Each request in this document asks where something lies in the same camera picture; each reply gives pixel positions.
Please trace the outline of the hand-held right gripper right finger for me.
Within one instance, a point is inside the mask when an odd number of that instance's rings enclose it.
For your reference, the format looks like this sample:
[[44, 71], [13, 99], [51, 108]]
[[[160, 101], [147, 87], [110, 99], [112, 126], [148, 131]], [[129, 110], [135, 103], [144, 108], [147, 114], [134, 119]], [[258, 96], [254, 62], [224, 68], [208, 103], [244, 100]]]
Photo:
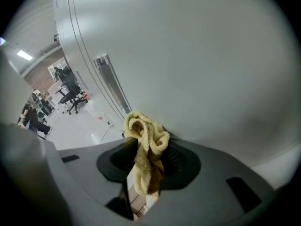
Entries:
[[266, 210], [273, 188], [228, 153], [172, 138], [162, 155], [167, 172], [148, 226], [246, 226]]

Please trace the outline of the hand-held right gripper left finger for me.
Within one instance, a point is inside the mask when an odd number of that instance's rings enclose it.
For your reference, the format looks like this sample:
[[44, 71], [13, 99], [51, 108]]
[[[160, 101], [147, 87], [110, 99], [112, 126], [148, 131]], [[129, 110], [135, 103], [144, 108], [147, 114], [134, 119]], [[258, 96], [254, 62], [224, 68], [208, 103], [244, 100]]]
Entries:
[[134, 166], [137, 139], [124, 138], [101, 145], [58, 152], [82, 189], [105, 209], [134, 219], [128, 195], [127, 176]]

